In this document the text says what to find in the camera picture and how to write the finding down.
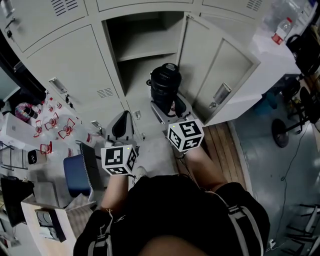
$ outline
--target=chair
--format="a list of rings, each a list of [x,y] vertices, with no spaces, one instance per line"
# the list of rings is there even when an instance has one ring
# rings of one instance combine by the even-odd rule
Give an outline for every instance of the chair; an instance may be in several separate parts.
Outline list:
[[[282,249],[281,251],[285,254],[293,255],[293,256],[300,256],[302,251],[304,250],[305,244],[303,242],[299,242],[297,240],[292,239],[293,242],[299,244],[299,248],[297,250],[292,249]]]
[[[313,209],[313,211],[311,213],[307,213],[307,214],[302,214],[300,215],[300,217],[308,217],[309,216],[309,220],[307,222],[307,224],[305,225],[304,229],[299,229],[299,228],[295,228],[293,226],[288,225],[287,228],[289,230],[295,231],[296,233],[287,233],[286,237],[290,238],[291,241],[295,242],[296,244],[299,244],[300,247],[294,251],[292,249],[283,249],[282,251],[286,254],[290,254],[290,255],[301,255],[306,243],[311,243],[311,247],[310,250],[307,254],[307,256],[311,256],[311,255],[318,255],[319,251],[320,251],[320,236],[319,235],[315,235],[315,229],[319,223],[320,217],[317,220],[317,216],[320,216],[320,205],[315,204],[315,205],[306,205],[306,204],[300,204],[300,207],[304,207],[304,208],[311,208]]]
[[[280,119],[275,119],[272,122],[272,136],[275,143],[280,148],[286,147],[289,143],[288,131],[300,126],[300,130],[298,131],[299,134],[302,132],[302,126],[307,121],[315,124],[320,119],[320,102],[318,101],[318,99],[313,100],[313,97],[309,94],[308,90],[305,87],[302,87],[300,90],[300,100],[301,105],[296,104],[293,100],[291,101],[296,108],[296,112],[289,115],[289,117],[293,115],[299,115],[300,120],[298,123],[287,128],[285,123]]]
[[[100,177],[95,150],[84,143],[80,143],[79,146],[80,155],[63,160],[69,193],[73,198],[83,194],[89,196],[90,202],[98,202],[105,188]]]

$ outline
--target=black office chair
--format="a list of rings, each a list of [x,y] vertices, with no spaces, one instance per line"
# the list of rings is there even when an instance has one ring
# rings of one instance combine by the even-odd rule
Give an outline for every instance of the black office chair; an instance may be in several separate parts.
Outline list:
[[[303,125],[307,121],[315,124],[320,119],[320,102],[318,99],[313,100],[313,97],[305,87],[302,87],[300,90],[300,101],[301,104],[297,104],[293,100],[291,101],[296,109],[296,112],[288,116],[292,117],[294,115],[299,115],[300,120],[298,123],[287,128],[285,123],[280,119],[275,119],[272,122],[272,136],[275,143],[280,148],[286,147],[289,143],[288,131],[300,126],[300,130],[297,132],[299,134],[302,132]]]

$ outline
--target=gray floor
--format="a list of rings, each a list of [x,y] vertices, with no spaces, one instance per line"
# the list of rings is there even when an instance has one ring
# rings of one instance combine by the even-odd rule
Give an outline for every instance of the gray floor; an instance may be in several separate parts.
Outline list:
[[[278,147],[271,134],[271,124],[275,118],[283,120],[287,126],[295,124],[295,120],[287,119],[287,112],[278,97],[280,106],[267,115],[257,115],[253,109],[233,120],[240,144],[248,166],[254,197],[265,208],[270,221],[269,239],[276,239],[276,246],[286,241],[284,237],[288,224],[302,225],[306,219],[298,217],[301,207],[298,204],[320,203],[320,154],[317,151],[312,125],[304,125],[301,134],[289,132],[289,144],[285,148]],[[301,144],[286,182],[286,202],[280,229],[277,235],[279,220],[284,203],[285,175],[294,157],[299,140],[304,134]],[[268,252],[268,255],[281,255],[280,249]]]

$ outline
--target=white shoe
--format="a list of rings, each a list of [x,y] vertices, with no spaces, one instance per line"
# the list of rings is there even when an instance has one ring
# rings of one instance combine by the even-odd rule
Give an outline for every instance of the white shoe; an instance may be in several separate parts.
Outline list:
[[[137,169],[134,170],[134,173],[132,173],[135,178],[133,180],[133,183],[136,184],[138,180],[141,179],[143,176],[148,176],[148,173],[146,169],[143,166],[139,166]]]

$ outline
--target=white cube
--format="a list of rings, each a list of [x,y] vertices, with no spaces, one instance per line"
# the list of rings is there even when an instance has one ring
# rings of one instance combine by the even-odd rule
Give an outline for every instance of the white cube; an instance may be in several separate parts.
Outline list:
[[[132,145],[101,148],[101,163],[110,175],[131,174],[137,153]]]
[[[172,123],[168,127],[168,139],[184,152],[200,146],[205,134],[199,119]]]

